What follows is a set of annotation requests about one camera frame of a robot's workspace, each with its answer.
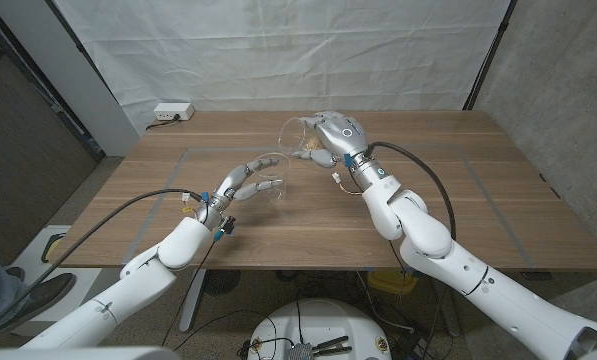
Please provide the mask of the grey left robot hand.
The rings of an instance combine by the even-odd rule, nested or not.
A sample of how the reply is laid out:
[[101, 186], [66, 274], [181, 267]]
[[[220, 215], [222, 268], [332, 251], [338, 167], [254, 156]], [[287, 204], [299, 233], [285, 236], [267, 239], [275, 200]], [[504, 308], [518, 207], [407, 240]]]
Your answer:
[[239, 165], [230, 171], [225, 179], [214, 190], [209, 205], [216, 211], [224, 211], [232, 201], [249, 200], [255, 195], [271, 190], [280, 189], [283, 179], [263, 180], [245, 185], [245, 181], [254, 173], [278, 165], [278, 158], [262, 158], [247, 164]]

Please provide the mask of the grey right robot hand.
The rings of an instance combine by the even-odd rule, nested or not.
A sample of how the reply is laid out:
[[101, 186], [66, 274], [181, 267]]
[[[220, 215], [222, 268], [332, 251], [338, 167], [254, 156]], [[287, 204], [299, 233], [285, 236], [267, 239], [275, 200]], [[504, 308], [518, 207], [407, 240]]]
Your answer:
[[295, 158], [310, 160], [323, 168], [333, 168], [345, 154], [353, 157], [368, 147], [366, 133], [353, 117], [325, 111], [301, 117], [299, 121], [315, 132], [321, 148], [295, 151], [292, 153]]

